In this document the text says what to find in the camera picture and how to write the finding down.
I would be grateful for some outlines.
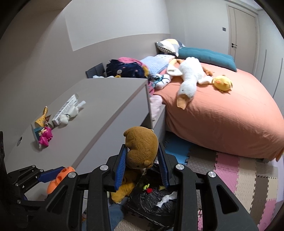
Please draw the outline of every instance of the gray desk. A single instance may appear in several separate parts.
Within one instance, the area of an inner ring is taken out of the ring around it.
[[[140,126],[143,121],[148,124],[147,127],[152,127],[145,79],[81,80],[48,105],[48,112],[55,115],[75,93],[79,95],[79,102],[86,101],[79,115],[68,125],[54,128],[49,147],[42,150],[35,147],[31,128],[28,127],[20,145],[5,157],[7,172],[33,164],[44,170],[73,166],[78,168],[79,174],[88,172],[104,164],[109,156],[118,154],[126,129]],[[45,196],[47,186],[38,185],[27,192],[29,199],[43,199],[40,194]]]

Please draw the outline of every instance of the silver screw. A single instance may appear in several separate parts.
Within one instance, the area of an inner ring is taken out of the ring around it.
[[[177,164],[176,168],[179,170],[183,170],[184,169],[184,165],[183,164]]]
[[[100,170],[102,170],[102,171],[108,170],[108,166],[107,165],[102,165],[100,167]]]
[[[214,178],[214,177],[216,177],[216,173],[211,171],[211,172],[208,173],[208,176]]]
[[[76,173],[75,172],[70,172],[69,174],[68,174],[68,177],[69,178],[74,178],[76,176]]]

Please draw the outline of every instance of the door frame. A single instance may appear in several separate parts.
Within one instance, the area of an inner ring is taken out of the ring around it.
[[[255,76],[256,74],[256,69],[257,69],[257,64],[258,64],[258,57],[259,57],[259,50],[260,50],[260,34],[259,34],[259,21],[258,21],[258,13],[253,12],[245,7],[242,7],[240,5],[228,2],[227,4],[227,13],[228,13],[228,20],[229,20],[229,49],[228,49],[228,54],[231,49],[231,19],[230,19],[230,12],[229,12],[229,7],[235,8],[237,10],[243,11],[251,16],[253,16],[256,19],[256,52],[255,52],[255,57],[254,57],[254,65],[253,65],[253,72],[252,74]]]

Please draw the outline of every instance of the orange bedsheet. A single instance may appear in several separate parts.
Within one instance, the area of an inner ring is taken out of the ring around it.
[[[166,104],[166,124],[179,137],[197,145],[238,156],[280,158],[284,148],[284,119],[265,87],[251,74],[210,64],[214,76],[232,80],[229,93],[198,85],[185,110],[176,106],[180,77],[155,94]]]

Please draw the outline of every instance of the blue foam tile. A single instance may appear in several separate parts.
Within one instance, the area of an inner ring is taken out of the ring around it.
[[[169,134],[167,147],[165,149],[167,154],[174,155],[180,164],[184,164],[188,158],[191,143],[179,138],[175,134]]]

